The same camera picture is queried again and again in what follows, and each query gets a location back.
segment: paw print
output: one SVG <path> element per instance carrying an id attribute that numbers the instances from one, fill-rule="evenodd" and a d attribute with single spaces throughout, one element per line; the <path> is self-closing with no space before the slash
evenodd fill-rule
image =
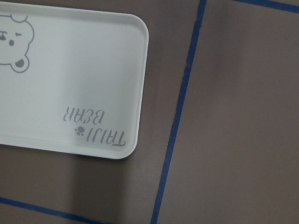
<path id="1" fill-rule="evenodd" d="M 83 134 L 83 133 L 84 133 L 84 128 L 81 127 L 81 126 L 79 126 L 78 128 L 76 128 L 75 131 L 76 131 L 76 134 L 77 134 L 77 135 L 81 135 L 81 136 L 84 135 L 84 134 Z"/>

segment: blue tape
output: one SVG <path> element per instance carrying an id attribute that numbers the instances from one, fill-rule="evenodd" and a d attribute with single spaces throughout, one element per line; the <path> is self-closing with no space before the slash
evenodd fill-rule
<path id="1" fill-rule="evenodd" d="M 181 84 L 181 88 L 180 88 L 179 96 L 178 96 L 176 114 L 175 114 L 175 118 L 174 118 L 174 121 L 173 121 L 172 127 L 171 127 L 171 133 L 170 133 L 168 146 L 167 146 L 167 150 L 166 150 L 166 155 L 165 155 L 165 159 L 164 159 L 164 164 L 163 164 L 163 168 L 162 168 L 162 173 L 161 173 L 161 177 L 160 177 L 158 193 L 156 196 L 155 206 L 154 206 L 153 214 L 151 217 L 151 222 L 150 222 L 151 224 L 157 223 L 160 208 L 161 208 L 161 203 L 162 203 L 162 198 L 163 198 L 164 189 L 165 189 L 165 185 L 166 185 L 167 175 L 168 175 L 168 171 L 169 171 L 169 167 L 170 167 L 174 144 L 175 144 L 177 133 L 178 133 L 178 125 L 179 125 L 179 121 L 180 121 L 182 110 L 183 110 L 184 100 L 185 100 L 185 96 L 186 96 L 187 86 L 188 86 L 188 82 L 189 82 L 189 77 L 190 77 L 191 68 L 192 68 L 192 64 L 193 64 L 193 60 L 194 60 L 195 50 L 196 50 L 196 46 L 197 46 L 197 42 L 198 42 L 197 40 L 199 37 L 199 30 L 200 30 L 201 23 L 203 20 L 205 7 L 206 7 L 206 0 L 200 0 L 199 7 L 198 7 L 198 17 L 197 17 L 197 20 L 196 20 L 196 22 L 194 24 L 194 28 L 193 28 L 191 43 L 190 43 L 189 52 L 188 52 L 188 56 L 187 56 L 186 67 L 185 67 L 184 76 L 183 76 L 183 80 L 182 80 L 182 84 Z"/>
<path id="2" fill-rule="evenodd" d="M 269 1 L 269 0 L 234 0 L 234 1 L 239 1 L 239 2 L 244 2 L 252 5 L 257 5 L 257 6 L 264 6 L 268 8 L 274 8 L 274 9 L 279 9 L 291 13 L 299 13 L 299 7 L 298 6 L 293 6 L 285 3 L 280 3 L 280 2 L 275 2 L 275 1 Z"/>
<path id="3" fill-rule="evenodd" d="M 31 210 L 31 211 L 41 212 L 41 213 L 52 215 L 52 216 L 66 218 L 66 219 L 73 220 L 73 221 L 87 223 L 87 224 L 107 224 L 107 223 L 103 223 L 103 222 L 93 221 L 93 220 L 90 220 L 90 219 L 87 219 L 87 218 L 84 218 L 84 217 L 81 217 L 81 216 L 76 216 L 76 215 L 72 215 L 72 214 L 69 214 L 69 213 L 61 212 L 61 211 L 47 209 L 47 208 L 44 208 L 44 207 L 40 207 L 40 206 L 36 206 L 36 205 L 32 205 L 32 204 L 27 204 L 27 203 L 24 203 L 24 202 L 18 202 L 18 201 L 14 201 L 14 200 L 11 200 L 11 199 L 6 199 L 6 198 L 3 198 L 3 197 L 0 197 L 0 203 L 11 205 L 11 206 L 14 206 L 14 207 L 19 207 L 19 208 L 22 208 L 22 209 Z"/>

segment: bear ear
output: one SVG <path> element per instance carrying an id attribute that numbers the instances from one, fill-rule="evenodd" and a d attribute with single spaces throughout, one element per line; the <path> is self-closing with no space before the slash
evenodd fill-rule
<path id="1" fill-rule="evenodd" d="M 10 14 L 10 17 L 15 22 L 25 22 L 28 18 L 27 15 L 14 15 L 13 16 L 12 14 Z"/>
<path id="2" fill-rule="evenodd" d="M 18 73 L 24 72 L 29 67 L 29 60 L 26 56 L 23 56 L 19 61 L 11 63 L 11 68 Z"/>

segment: blue line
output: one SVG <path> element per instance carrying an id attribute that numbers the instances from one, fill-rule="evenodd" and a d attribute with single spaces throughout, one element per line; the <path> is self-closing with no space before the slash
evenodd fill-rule
<path id="1" fill-rule="evenodd" d="M 275 2 L 275 1 L 269 1 L 269 0 L 234 0 L 234 1 L 244 2 L 244 3 L 257 5 L 257 6 L 264 6 L 273 9 L 279 9 L 291 13 L 299 13 L 298 6 L 293 6 L 293 5 Z"/>
<path id="2" fill-rule="evenodd" d="M 151 224 L 157 223 L 160 208 L 161 208 L 163 193 L 164 193 L 164 189 L 165 189 L 165 185 L 166 185 L 166 180 L 167 180 L 167 175 L 168 175 L 168 171 L 169 171 L 169 167 L 170 167 L 173 148 L 174 148 L 174 144 L 175 144 L 177 133 L 178 133 L 179 120 L 180 120 L 181 114 L 182 114 L 182 109 L 183 109 L 183 105 L 184 105 L 184 100 L 185 100 L 185 96 L 186 96 L 187 86 L 188 86 L 188 82 L 189 82 L 189 77 L 190 77 L 191 68 L 192 68 L 194 55 L 195 55 L 195 50 L 196 50 L 198 37 L 199 37 L 199 30 L 200 30 L 201 23 L 203 20 L 205 7 L 206 7 L 206 0 L 200 0 L 199 7 L 198 7 L 198 17 L 197 17 L 197 20 L 196 20 L 196 22 L 194 24 L 194 28 L 193 28 L 191 43 L 190 43 L 190 47 L 189 47 L 186 67 L 185 67 L 184 76 L 183 76 L 183 81 L 182 81 L 181 88 L 179 91 L 179 96 L 178 96 L 176 114 L 175 114 L 175 118 L 174 118 L 174 121 L 173 121 L 172 127 L 171 127 L 171 133 L 170 133 L 168 146 L 167 146 L 167 150 L 166 150 L 166 155 L 165 155 L 165 160 L 164 160 L 164 164 L 163 164 L 163 168 L 162 168 L 158 193 L 156 196 L 155 206 L 154 206 L 153 214 L 151 217 L 151 222 L 150 222 Z"/>
<path id="3" fill-rule="evenodd" d="M 44 208 L 44 207 L 40 207 L 40 206 L 36 206 L 36 205 L 32 205 L 32 204 L 27 204 L 27 203 L 23 203 L 23 202 L 18 202 L 18 201 L 14 201 L 14 200 L 11 200 L 11 199 L 6 199 L 6 198 L 3 198 L 3 197 L 0 197 L 0 203 L 15 206 L 15 207 L 19 207 L 19 208 L 22 208 L 22 209 L 31 210 L 31 211 L 41 212 L 41 213 L 52 215 L 52 216 L 66 218 L 66 219 L 77 221 L 77 222 L 87 223 L 87 224 L 107 224 L 107 223 L 103 223 L 103 222 L 93 221 L 93 220 L 90 220 L 90 219 L 87 219 L 87 218 L 84 218 L 84 217 L 81 217 L 81 216 L 72 215 L 70 213 L 65 213 L 65 212 L 56 211 L 56 210 L 52 210 L 52 209 L 47 209 L 47 208 Z"/>

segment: tray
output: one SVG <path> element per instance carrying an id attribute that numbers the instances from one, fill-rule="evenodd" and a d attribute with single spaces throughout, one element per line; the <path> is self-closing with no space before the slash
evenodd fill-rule
<path id="1" fill-rule="evenodd" d="M 131 14 L 0 2 L 0 144 L 130 155 L 148 40 Z"/>

